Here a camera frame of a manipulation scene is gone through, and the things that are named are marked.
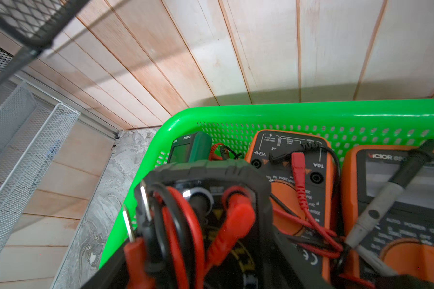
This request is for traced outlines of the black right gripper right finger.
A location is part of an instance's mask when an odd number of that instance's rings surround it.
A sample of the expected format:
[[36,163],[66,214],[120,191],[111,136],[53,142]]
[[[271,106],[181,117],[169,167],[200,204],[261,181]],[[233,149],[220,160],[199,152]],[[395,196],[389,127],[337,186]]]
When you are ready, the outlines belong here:
[[280,232],[273,231],[274,289],[333,289]]

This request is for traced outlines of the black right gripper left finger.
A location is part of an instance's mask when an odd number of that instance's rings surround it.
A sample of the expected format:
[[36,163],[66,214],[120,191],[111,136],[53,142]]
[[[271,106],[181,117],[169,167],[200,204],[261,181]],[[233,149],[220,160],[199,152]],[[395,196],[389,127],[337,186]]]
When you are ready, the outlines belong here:
[[126,289],[128,271],[124,249],[118,249],[81,289]]

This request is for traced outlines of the black multimeter with red leads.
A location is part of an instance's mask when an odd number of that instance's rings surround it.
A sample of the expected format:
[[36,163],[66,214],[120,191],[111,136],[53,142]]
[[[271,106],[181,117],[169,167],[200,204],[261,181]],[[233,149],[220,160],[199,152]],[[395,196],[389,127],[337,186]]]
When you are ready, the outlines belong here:
[[273,289],[271,185],[244,161],[171,163],[134,190],[148,285]]

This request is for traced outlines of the orange Victor multimeter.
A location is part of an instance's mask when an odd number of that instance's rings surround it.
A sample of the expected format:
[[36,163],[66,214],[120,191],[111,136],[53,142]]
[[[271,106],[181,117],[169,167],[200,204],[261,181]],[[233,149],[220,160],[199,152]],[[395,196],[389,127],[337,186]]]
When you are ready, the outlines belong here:
[[434,140],[353,148],[341,184],[350,287],[434,289]]

